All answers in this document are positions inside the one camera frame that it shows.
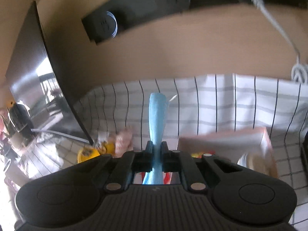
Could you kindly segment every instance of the white striped cloth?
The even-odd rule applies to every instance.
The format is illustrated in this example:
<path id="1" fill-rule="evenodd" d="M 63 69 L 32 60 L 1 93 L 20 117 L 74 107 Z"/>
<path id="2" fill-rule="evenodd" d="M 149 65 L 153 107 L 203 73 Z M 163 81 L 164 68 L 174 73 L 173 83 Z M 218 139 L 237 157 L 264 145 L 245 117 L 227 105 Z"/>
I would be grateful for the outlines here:
<path id="1" fill-rule="evenodd" d="M 107 132 L 132 126 L 134 148 L 145 149 L 150 140 L 148 107 L 153 92 L 169 99 L 178 95 L 170 103 L 166 120 L 163 140 L 169 149 L 177 148 L 179 136 L 266 126 L 280 179 L 298 196 L 290 224 L 308 230 L 308 184 L 300 159 L 300 143 L 308 130 L 307 85 L 241 75 L 119 82 L 89 91 L 75 109 L 95 141 Z M 70 140 L 56 146 L 51 139 L 31 147 L 22 162 L 37 168 L 33 178 L 40 177 L 75 164 L 80 146 Z"/>

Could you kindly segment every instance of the open cardboard box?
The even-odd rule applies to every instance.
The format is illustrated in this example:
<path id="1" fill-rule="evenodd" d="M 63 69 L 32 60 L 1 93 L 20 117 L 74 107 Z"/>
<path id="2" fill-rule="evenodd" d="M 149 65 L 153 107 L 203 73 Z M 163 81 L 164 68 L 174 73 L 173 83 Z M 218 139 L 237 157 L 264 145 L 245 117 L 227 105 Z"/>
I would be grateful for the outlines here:
<path id="1" fill-rule="evenodd" d="M 266 159 L 270 175 L 278 178 L 273 148 L 265 127 L 182 136 L 179 138 L 177 149 L 190 154 L 214 152 L 215 155 L 228 158 L 235 164 L 245 153 L 259 153 Z"/>

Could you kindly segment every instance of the white power cord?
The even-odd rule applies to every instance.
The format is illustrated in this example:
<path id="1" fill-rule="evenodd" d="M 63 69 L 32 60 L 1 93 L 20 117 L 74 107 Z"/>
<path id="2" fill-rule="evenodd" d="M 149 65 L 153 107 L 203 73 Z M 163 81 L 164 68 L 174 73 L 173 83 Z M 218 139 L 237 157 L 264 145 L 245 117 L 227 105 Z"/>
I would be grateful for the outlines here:
<path id="1" fill-rule="evenodd" d="M 296 53 L 296 64 L 293 66 L 291 71 L 291 79 L 296 82 L 308 84 L 308 65 L 301 64 L 300 62 L 300 52 L 296 45 L 293 43 L 291 38 L 287 35 L 281 25 L 276 21 L 276 19 L 271 15 L 271 13 L 264 6 L 263 0 L 252 0 L 254 5 L 260 9 L 262 14 L 267 18 L 267 20 L 279 31 L 283 38 L 290 44 Z"/>

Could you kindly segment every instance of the white cylinder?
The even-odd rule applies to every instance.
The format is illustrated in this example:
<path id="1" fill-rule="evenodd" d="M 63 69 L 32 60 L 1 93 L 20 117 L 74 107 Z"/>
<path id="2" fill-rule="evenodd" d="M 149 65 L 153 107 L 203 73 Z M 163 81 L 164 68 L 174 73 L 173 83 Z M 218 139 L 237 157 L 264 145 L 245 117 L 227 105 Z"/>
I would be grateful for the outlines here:
<path id="1" fill-rule="evenodd" d="M 19 167 L 12 162 L 11 159 L 7 161 L 7 163 L 4 165 L 3 172 L 5 175 L 10 178 L 14 183 L 16 183 L 18 186 L 22 187 L 27 182 L 30 181 L 30 179 L 19 169 Z"/>

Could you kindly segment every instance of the curved computer screen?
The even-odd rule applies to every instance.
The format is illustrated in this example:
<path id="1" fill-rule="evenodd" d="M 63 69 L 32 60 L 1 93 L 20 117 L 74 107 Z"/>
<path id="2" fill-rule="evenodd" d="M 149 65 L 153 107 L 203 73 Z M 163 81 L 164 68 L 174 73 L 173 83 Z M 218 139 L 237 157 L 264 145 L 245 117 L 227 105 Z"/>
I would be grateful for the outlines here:
<path id="1" fill-rule="evenodd" d="M 33 2 L 13 50 L 6 79 L 33 132 L 49 132 L 92 144 L 93 141 L 66 100 L 50 63 Z"/>

